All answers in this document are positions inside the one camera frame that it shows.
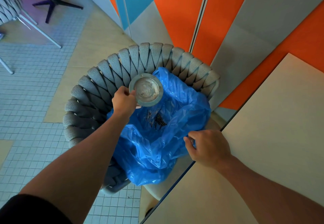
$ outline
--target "forearm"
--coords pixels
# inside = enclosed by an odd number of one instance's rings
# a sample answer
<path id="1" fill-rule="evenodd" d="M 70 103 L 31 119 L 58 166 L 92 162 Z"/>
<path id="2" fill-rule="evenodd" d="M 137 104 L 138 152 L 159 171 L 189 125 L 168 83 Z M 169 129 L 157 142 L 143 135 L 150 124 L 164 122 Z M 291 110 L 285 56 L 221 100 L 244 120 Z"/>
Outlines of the forearm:
<path id="1" fill-rule="evenodd" d="M 73 223 L 82 223 L 95 200 L 128 118 L 114 114 L 94 133 L 59 156 L 20 193 L 44 198 Z"/>
<path id="2" fill-rule="evenodd" d="M 215 167 L 261 223 L 324 223 L 324 208 L 246 167 L 236 157 Z"/>

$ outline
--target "black sleeve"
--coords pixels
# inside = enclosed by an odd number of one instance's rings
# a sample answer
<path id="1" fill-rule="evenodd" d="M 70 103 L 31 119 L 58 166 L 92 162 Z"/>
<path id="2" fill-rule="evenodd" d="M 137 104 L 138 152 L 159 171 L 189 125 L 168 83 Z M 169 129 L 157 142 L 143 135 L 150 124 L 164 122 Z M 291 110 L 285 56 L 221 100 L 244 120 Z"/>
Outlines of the black sleeve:
<path id="1" fill-rule="evenodd" d="M 31 195 L 13 196 L 0 209 L 0 223 L 68 223 L 72 222 L 50 202 Z"/>

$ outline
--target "chair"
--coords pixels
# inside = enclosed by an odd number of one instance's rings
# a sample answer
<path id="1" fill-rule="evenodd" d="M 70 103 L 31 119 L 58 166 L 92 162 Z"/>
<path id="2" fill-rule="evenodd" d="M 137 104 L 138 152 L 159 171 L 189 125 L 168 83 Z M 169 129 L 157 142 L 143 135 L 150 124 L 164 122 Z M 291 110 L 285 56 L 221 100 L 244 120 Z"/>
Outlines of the chair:
<path id="1" fill-rule="evenodd" d="M 71 4 L 71 3 L 68 3 L 68 2 L 65 2 L 62 0 L 44 0 L 44 1 L 40 1 L 40 2 L 33 4 L 33 6 L 37 6 L 37 5 L 50 5 L 50 7 L 48 9 L 46 20 L 45 20 L 46 23 L 49 23 L 51 15 L 54 11 L 54 8 L 57 5 L 64 5 L 64 6 L 74 7 L 74 8 L 78 8 L 78 9 L 83 9 L 82 6 L 74 5 L 74 4 Z"/>
<path id="2" fill-rule="evenodd" d="M 11 20 L 19 20 L 23 24 L 25 24 L 23 21 L 27 22 L 30 26 L 53 42 L 57 47 L 62 48 L 62 46 L 60 46 L 55 40 L 36 26 L 37 22 L 35 22 L 35 20 L 24 9 L 22 9 L 21 0 L 0 0 L 0 25 Z M 0 63 L 10 74 L 14 73 L 1 58 Z"/>
<path id="3" fill-rule="evenodd" d="M 65 106 L 67 114 L 63 118 L 65 138 L 70 147 L 106 121 L 106 114 L 112 109 L 111 99 L 120 86 L 129 86 L 137 74 L 153 73 L 158 67 L 166 67 L 208 99 L 219 86 L 219 75 L 181 48 L 162 43 L 142 43 L 121 49 L 118 54 L 108 56 L 97 67 L 89 69 L 87 76 L 82 76 L 73 87 L 72 98 Z M 129 182 L 125 172 L 112 159 L 102 185 L 104 193 L 114 194 Z"/>

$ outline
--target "gray wall panel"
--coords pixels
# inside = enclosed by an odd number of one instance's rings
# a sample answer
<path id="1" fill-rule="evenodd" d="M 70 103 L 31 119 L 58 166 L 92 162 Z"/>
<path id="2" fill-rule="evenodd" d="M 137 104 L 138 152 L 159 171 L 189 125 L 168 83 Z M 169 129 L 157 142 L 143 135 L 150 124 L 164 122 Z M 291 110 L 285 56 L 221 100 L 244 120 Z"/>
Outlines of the gray wall panel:
<path id="1" fill-rule="evenodd" d="M 217 107 L 322 0 L 245 0 L 211 67 L 221 75 Z"/>

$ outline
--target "hand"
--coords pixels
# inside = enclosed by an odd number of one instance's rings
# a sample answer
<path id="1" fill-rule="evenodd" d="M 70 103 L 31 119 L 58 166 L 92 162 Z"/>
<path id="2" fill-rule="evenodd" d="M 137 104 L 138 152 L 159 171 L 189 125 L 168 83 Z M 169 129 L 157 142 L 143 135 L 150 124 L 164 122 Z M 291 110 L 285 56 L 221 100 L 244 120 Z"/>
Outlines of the hand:
<path id="1" fill-rule="evenodd" d="M 184 137 L 186 148 L 192 160 L 207 167 L 218 170 L 223 163 L 232 158 L 229 144 L 221 131 L 203 130 L 191 131 L 188 137 Z"/>
<path id="2" fill-rule="evenodd" d="M 114 114 L 121 115 L 127 119 L 134 113 L 137 105 L 136 92 L 129 90 L 125 86 L 121 86 L 112 98 L 112 105 L 114 107 Z"/>

